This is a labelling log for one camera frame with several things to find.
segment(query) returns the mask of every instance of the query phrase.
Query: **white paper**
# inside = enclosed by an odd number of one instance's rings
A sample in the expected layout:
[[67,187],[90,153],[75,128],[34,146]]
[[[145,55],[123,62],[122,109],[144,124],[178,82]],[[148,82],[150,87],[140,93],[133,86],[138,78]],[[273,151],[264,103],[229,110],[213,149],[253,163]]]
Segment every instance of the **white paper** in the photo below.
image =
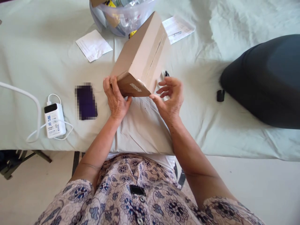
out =
[[194,26],[192,26],[179,16],[173,16],[171,18],[168,18],[162,24],[169,36],[171,44],[174,44],[175,42],[185,38],[186,36],[190,35],[195,31]]
[[76,43],[90,63],[113,50],[97,30],[79,38]]

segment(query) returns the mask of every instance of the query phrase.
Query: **hand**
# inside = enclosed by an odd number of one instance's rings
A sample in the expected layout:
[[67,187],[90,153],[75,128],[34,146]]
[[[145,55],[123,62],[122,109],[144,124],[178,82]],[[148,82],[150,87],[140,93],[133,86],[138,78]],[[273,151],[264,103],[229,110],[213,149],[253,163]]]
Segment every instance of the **hand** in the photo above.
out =
[[[174,77],[165,77],[165,80],[158,84],[164,86],[156,92],[161,96],[152,94],[149,97],[154,101],[159,114],[168,125],[179,119],[179,111],[183,103],[183,84]],[[170,99],[164,102],[162,98],[165,96],[169,96]]]
[[128,97],[127,100],[123,98],[117,84],[116,76],[104,78],[103,89],[107,96],[111,117],[121,122],[128,112],[132,97]]

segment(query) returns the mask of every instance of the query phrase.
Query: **table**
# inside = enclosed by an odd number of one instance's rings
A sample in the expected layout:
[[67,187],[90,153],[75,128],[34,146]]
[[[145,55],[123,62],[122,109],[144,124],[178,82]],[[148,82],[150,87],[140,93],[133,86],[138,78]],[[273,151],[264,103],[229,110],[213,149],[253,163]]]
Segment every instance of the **table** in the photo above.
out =
[[[216,101],[218,79],[230,62],[256,44],[300,33],[299,3],[169,0],[158,1],[155,10],[162,20],[179,15],[196,27],[192,35],[172,45],[165,69],[184,84],[180,115],[203,152],[299,161],[299,130],[263,124],[228,94],[224,102]],[[34,102],[0,87],[0,149],[85,152],[110,115],[102,81],[127,39],[101,30],[113,51],[89,63],[75,43],[98,29],[88,1],[5,2],[0,4],[0,20],[0,81],[30,92],[42,107],[49,94],[58,94],[65,120],[74,126],[65,141],[48,139],[43,130],[37,142],[26,143],[36,129]],[[74,92],[75,86],[87,82],[94,90],[98,117],[81,121]],[[149,98],[134,98],[111,152],[173,154],[169,131]]]

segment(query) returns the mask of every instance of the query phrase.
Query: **white charging cable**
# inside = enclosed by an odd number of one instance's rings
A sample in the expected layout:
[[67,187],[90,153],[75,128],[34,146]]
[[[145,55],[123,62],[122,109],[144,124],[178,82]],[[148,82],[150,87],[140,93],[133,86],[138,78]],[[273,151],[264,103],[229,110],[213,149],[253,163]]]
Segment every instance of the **white charging cable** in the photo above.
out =
[[[40,103],[39,103],[38,99],[37,99],[36,97],[34,97],[32,94],[30,94],[30,93],[28,93],[28,92],[26,92],[26,91],[24,91],[24,90],[22,90],[22,89],[19,89],[19,88],[17,88],[17,87],[14,87],[14,86],[12,86],[12,85],[5,84],[5,83],[3,83],[3,82],[0,82],[0,86],[2,86],[2,87],[4,87],[4,88],[11,89],[11,90],[13,90],[13,91],[17,91],[17,92],[19,92],[19,93],[21,93],[21,94],[23,94],[23,95],[26,95],[27,97],[31,98],[31,99],[34,101],[34,103],[36,104],[36,106],[37,106],[37,129],[36,129],[34,132],[32,132],[32,133],[28,136],[28,138],[26,139],[26,142],[27,142],[27,143],[34,143],[34,142],[36,142],[36,141],[38,140],[38,137],[40,136],[40,131],[41,131],[41,129],[42,129],[44,126],[46,126],[46,123],[45,123],[44,125],[41,126],[41,106],[40,106]],[[51,105],[51,101],[49,100],[49,97],[50,97],[51,95],[55,95],[56,97],[58,97],[59,103],[60,103],[60,104],[62,103],[62,101],[61,101],[61,99],[60,99],[60,97],[59,97],[58,95],[56,95],[56,94],[50,94],[50,95],[48,96],[48,102],[47,102],[47,105],[48,105],[48,104]],[[58,120],[58,119],[54,119],[54,120],[51,120],[51,121],[60,121],[60,122],[66,123],[66,124],[68,124],[68,125],[70,125],[70,126],[72,127],[71,130],[69,131],[69,133],[66,134],[65,138],[63,138],[63,139],[55,138],[55,139],[57,139],[57,140],[60,140],[60,141],[65,140],[65,139],[69,136],[69,134],[71,133],[71,131],[74,129],[73,125],[70,124],[70,123],[68,123],[68,122],[66,122],[66,121],[62,121],[62,120]],[[31,136],[34,135],[35,133],[36,133],[36,135],[35,135],[34,140],[29,141],[29,138],[31,138]]]

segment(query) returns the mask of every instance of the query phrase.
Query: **floral dress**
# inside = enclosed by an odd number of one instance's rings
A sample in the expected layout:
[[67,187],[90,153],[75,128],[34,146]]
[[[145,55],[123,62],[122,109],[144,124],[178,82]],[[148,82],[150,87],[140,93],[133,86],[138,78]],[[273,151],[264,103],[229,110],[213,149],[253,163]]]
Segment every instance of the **floral dress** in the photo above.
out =
[[69,182],[35,225],[263,224],[241,203],[206,199],[202,210],[181,191],[173,172],[135,154],[104,162],[96,192],[87,180]]

